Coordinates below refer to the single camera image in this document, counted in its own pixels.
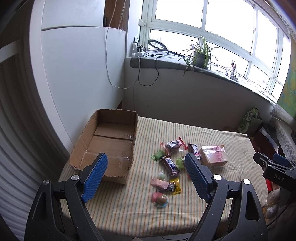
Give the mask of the white gloved right hand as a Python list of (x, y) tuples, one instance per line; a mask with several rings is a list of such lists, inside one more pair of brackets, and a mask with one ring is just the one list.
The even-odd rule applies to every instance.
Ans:
[(270, 220), (275, 217), (276, 212), (278, 211), (278, 205), (280, 203), (280, 188), (272, 190), (267, 198), (266, 203), (263, 205), (262, 211), (264, 218)]

